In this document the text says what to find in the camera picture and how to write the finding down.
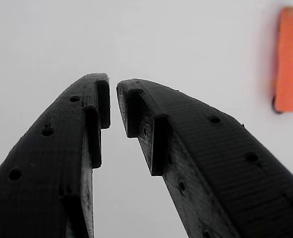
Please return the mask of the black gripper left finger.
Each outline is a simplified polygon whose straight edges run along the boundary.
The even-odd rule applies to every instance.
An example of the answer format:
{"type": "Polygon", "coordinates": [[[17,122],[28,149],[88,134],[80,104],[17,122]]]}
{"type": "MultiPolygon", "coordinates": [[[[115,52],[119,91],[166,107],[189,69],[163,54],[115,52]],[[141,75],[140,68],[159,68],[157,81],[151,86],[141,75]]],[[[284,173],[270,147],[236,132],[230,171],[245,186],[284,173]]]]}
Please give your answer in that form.
{"type": "Polygon", "coordinates": [[[105,73],[65,89],[0,165],[0,238],[91,238],[92,173],[110,126],[105,73]]]}

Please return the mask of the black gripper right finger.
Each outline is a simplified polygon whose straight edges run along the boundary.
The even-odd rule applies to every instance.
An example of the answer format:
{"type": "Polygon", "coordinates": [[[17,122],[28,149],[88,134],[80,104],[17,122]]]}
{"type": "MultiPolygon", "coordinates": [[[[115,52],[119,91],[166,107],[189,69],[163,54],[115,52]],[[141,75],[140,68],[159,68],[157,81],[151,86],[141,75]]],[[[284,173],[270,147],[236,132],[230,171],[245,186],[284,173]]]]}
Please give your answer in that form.
{"type": "Polygon", "coordinates": [[[148,80],[121,81],[117,99],[190,238],[293,238],[293,174],[244,125],[148,80]]]}

